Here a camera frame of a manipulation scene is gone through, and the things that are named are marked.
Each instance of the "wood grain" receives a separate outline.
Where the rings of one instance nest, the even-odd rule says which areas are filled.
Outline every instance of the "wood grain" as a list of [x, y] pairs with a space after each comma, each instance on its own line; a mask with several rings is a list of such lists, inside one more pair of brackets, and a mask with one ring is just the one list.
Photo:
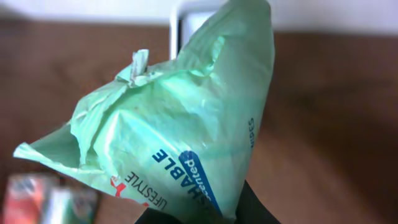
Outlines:
[[[397, 223], [398, 38], [276, 34], [275, 46], [255, 193], [282, 223]], [[48, 170], [14, 148], [57, 129], [140, 48], [167, 60], [168, 28], [0, 21], [0, 178]], [[99, 223], [143, 211], [122, 203], [105, 197]]]

